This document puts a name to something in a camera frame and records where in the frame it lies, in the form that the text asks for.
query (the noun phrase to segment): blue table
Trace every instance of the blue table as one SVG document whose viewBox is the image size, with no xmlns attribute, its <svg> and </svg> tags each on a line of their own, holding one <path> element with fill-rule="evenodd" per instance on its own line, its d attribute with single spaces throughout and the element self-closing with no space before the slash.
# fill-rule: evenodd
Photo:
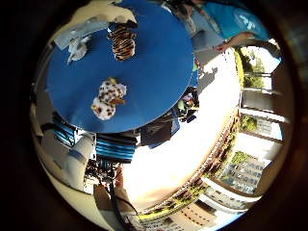
<svg viewBox="0 0 308 231">
<path fill-rule="evenodd" d="M 58 114 L 87 131 L 119 133 L 141 127 L 171 109 L 191 80 L 193 47 L 184 25 L 156 4 L 124 3 L 139 23 L 132 29 L 137 33 L 133 58 L 115 60 L 106 30 L 92 34 L 89 52 L 80 61 L 66 65 L 68 51 L 57 47 L 52 54 L 46 90 Z M 90 106 L 109 76 L 127 86 L 126 104 L 118 105 L 111 119 L 100 120 Z"/>
</svg>

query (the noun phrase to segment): white spotted stuffed animal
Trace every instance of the white spotted stuffed animal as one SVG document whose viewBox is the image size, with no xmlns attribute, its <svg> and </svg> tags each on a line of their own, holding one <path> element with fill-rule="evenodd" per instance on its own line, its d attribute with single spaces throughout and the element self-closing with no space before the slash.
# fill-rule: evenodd
<svg viewBox="0 0 308 231">
<path fill-rule="evenodd" d="M 98 118 L 110 119 L 116 113 L 116 105 L 125 103 L 123 99 L 125 94 L 126 86 L 109 77 L 99 87 L 98 96 L 93 99 L 91 108 Z"/>
</svg>

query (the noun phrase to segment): hand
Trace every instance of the hand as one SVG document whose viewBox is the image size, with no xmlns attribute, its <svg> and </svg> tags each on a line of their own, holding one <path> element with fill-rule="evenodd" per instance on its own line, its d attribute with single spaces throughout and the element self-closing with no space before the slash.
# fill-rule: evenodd
<svg viewBox="0 0 308 231">
<path fill-rule="evenodd" d="M 220 53 L 224 53 L 226 49 L 230 48 L 230 45 L 228 42 L 222 43 L 221 45 L 218 45 L 216 47 L 216 50 Z"/>
</svg>

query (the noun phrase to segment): chair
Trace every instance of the chair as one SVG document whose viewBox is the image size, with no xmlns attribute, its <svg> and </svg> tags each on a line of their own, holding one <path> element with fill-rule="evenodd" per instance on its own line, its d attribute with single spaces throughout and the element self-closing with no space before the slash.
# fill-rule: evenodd
<svg viewBox="0 0 308 231">
<path fill-rule="evenodd" d="M 114 134 L 97 134 L 96 155 L 105 161 L 130 164 L 135 153 L 136 143 L 136 138 Z"/>
</svg>

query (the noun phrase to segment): building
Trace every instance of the building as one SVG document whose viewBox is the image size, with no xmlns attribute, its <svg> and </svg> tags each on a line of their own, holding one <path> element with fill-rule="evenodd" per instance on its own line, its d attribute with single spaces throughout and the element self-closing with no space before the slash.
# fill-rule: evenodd
<svg viewBox="0 0 308 231">
<path fill-rule="evenodd" d="M 228 164 L 219 180 L 235 190 L 253 194 L 258 187 L 265 163 L 249 156 L 248 159 L 237 165 Z"/>
</svg>

